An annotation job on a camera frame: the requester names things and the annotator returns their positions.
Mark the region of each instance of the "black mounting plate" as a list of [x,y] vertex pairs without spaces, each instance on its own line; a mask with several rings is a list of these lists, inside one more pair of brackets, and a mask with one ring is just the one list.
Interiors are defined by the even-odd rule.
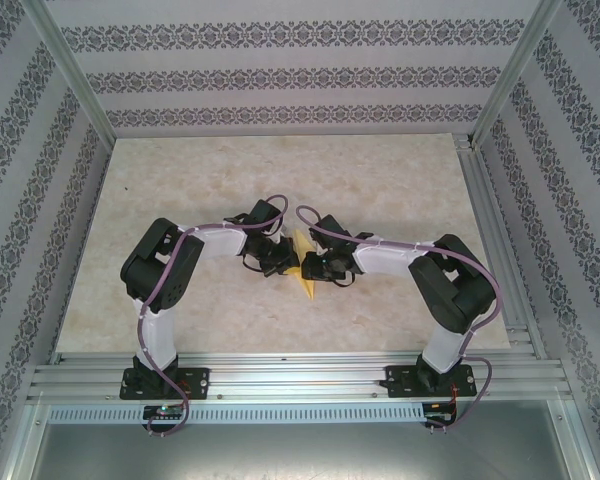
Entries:
[[[208,368],[178,368],[176,372],[176,383],[185,382],[190,387],[188,393],[189,400],[206,400],[209,391],[209,372]],[[175,390],[171,390],[166,396],[156,396],[153,392],[144,392],[134,390],[127,385],[133,383],[137,375],[135,368],[127,368],[122,375],[122,386],[120,387],[121,400],[178,400],[180,395]]]
[[449,380],[434,392],[430,392],[418,380],[415,365],[389,365],[385,367],[386,380],[381,385],[387,388],[389,398],[450,397],[451,385],[455,384],[458,397],[475,397],[478,393],[470,365],[458,365]]

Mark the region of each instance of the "beige work surface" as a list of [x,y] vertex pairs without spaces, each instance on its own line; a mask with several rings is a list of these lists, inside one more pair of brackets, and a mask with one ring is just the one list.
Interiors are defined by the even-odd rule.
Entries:
[[[69,310],[62,352],[132,352],[138,343],[120,267],[149,225],[217,222],[259,198],[289,197],[352,234],[436,240],[454,233],[484,251],[451,135],[215,137],[118,140]],[[238,257],[200,262],[177,305],[180,352],[418,350],[435,322],[411,279],[363,275],[350,288],[248,271]],[[471,348],[508,348],[501,318]]]

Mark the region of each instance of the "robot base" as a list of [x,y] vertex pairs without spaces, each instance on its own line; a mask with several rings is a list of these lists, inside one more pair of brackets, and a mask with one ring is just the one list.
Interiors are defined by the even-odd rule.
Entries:
[[[189,400],[206,400],[209,391],[208,368],[178,368],[178,357],[164,373],[182,388]],[[122,376],[121,400],[178,400],[180,395],[155,371],[133,357],[133,367]]]
[[425,385],[419,372],[422,367],[417,365],[389,365],[385,368],[387,379],[380,385],[387,389],[389,398],[450,397],[453,386],[458,397],[475,397],[478,393],[470,365],[456,365],[440,375],[435,388]]

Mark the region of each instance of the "yellow object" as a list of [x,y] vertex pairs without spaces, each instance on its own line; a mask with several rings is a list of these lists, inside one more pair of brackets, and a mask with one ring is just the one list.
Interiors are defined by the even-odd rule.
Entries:
[[[300,260],[300,265],[302,265],[304,257],[307,256],[307,252],[316,251],[313,245],[311,245],[311,242],[307,240],[307,237],[305,237],[304,234],[298,229],[295,229],[293,231],[293,246],[296,250],[296,253],[298,254],[298,260]],[[300,285],[302,285],[302,288],[304,288],[304,291],[307,292],[309,298],[313,300],[315,282],[313,280],[305,280],[304,278],[302,278],[302,271],[300,270],[300,267],[292,267],[284,273],[288,275],[294,275],[300,282]]]

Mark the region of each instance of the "striped wallpaper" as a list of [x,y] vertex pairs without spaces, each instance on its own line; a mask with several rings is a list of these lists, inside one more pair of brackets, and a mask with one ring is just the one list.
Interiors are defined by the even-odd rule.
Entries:
[[600,467],[600,0],[561,4],[481,147]]
[[0,0],[0,470],[46,363],[109,154],[15,0]]
[[47,4],[137,137],[469,133],[537,0]]

